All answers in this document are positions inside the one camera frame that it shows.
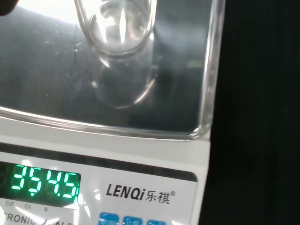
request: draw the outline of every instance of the dark background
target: dark background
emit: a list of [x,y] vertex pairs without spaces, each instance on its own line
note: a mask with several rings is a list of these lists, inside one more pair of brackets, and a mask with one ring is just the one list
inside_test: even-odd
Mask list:
[[227,0],[201,225],[300,224],[300,3]]

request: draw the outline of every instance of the digital display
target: digital display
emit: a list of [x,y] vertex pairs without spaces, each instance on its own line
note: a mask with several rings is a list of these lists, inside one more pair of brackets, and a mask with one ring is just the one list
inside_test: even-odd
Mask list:
[[64,207],[77,202],[80,174],[0,162],[0,198]]

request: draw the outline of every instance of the glass cup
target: glass cup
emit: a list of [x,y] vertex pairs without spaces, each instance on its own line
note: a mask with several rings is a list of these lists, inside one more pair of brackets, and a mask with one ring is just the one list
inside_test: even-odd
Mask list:
[[75,0],[79,21],[93,46],[109,55],[134,52],[152,32],[157,0]]

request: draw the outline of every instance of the blue button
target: blue button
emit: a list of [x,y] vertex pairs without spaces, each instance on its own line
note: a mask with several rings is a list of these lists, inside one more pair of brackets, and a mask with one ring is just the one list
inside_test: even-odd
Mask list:
[[163,221],[148,220],[147,225],[166,225],[166,223]]
[[142,225],[143,220],[141,218],[136,217],[124,217],[123,225]]
[[119,225],[119,216],[117,214],[101,212],[98,225]]

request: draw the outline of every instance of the electronic scale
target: electronic scale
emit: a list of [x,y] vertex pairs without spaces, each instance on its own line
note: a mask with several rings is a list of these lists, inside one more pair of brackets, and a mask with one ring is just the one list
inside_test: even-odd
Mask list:
[[0,225],[196,225],[223,0],[0,17]]

